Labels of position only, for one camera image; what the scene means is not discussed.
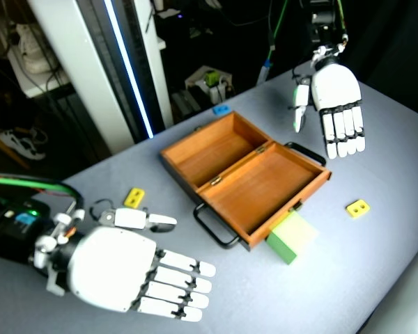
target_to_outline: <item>wooden box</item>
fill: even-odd
[[[238,241],[254,247],[331,175],[321,156],[295,143],[274,142],[235,112],[161,155],[168,171],[199,203],[196,220],[225,248]],[[222,241],[200,219],[205,207],[212,208],[236,234],[232,240]]]

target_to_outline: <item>blue light strip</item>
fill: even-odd
[[[125,48],[124,39],[121,34],[121,30],[119,29],[119,23],[118,23],[118,19],[116,18],[116,14],[114,12],[113,3],[111,2],[111,0],[104,0],[104,3],[105,3],[105,7],[107,8],[107,12],[109,14],[111,26],[113,28],[116,41],[118,42],[119,50],[121,51],[121,56],[123,57],[124,66],[128,73],[128,79],[130,80],[130,83],[132,84],[133,93],[137,99],[139,110],[141,111],[141,116],[144,121],[144,125],[146,126],[147,135],[149,138],[153,138],[152,128],[150,127],[150,123],[148,121],[146,108],[144,107],[144,103],[142,102],[141,93],[139,92],[137,81],[134,78],[132,64],[130,64],[130,60],[128,58],[127,49]]]

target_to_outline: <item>white robotic hand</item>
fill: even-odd
[[[294,94],[296,132],[309,102],[309,80],[303,78]],[[359,103],[361,91],[355,75],[334,61],[324,65],[311,78],[314,106],[320,113],[325,147],[330,159],[365,149],[364,123]]]
[[[68,264],[73,294],[108,310],[136,310],[199,321],[215,267],[157,248],[153,240],[121,228],[95,228],[78,243]]]

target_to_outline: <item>green block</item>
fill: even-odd
[[[318,231],[293,211],[272,230],[266,242],[287,264],[290,264],[304,252],[317,235]]]

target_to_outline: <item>yellow block with holes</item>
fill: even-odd
[[[370,210],[370,205],[365,203],[364,200],[357,200],[347,206],[346,209],[353,218],[357,218],[367,213]]]
[[[140,188],[132,188],[132,190],[130,190],[128,193],[127,198],[124,200],[124,205],[126,207],[136,209],[139,203],[142,201],[145,193],[146,192]]]

